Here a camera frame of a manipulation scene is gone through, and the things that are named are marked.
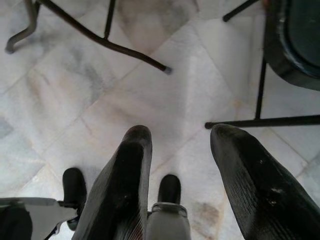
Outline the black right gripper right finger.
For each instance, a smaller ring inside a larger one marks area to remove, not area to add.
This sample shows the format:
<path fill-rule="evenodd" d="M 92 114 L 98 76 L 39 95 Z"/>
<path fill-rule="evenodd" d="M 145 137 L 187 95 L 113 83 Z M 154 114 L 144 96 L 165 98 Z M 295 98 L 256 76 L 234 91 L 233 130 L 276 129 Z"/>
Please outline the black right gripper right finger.
<path fill-rule="evenodd" d="M 254 136 L 216 124 L 210 148 L 246 240 L 319 239 L 319 207 Z"/>

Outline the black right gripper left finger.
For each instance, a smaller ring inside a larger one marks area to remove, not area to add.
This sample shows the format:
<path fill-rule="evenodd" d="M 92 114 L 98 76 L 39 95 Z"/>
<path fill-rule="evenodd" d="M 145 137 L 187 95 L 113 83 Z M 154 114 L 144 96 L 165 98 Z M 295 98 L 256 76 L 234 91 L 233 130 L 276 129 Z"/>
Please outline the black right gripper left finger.
<path fill-rule="evenodd" d="M 144 240 L 148 218 L 152 136 L 144 125 L 131 127 L 96 178 L 74 240 Z"/>

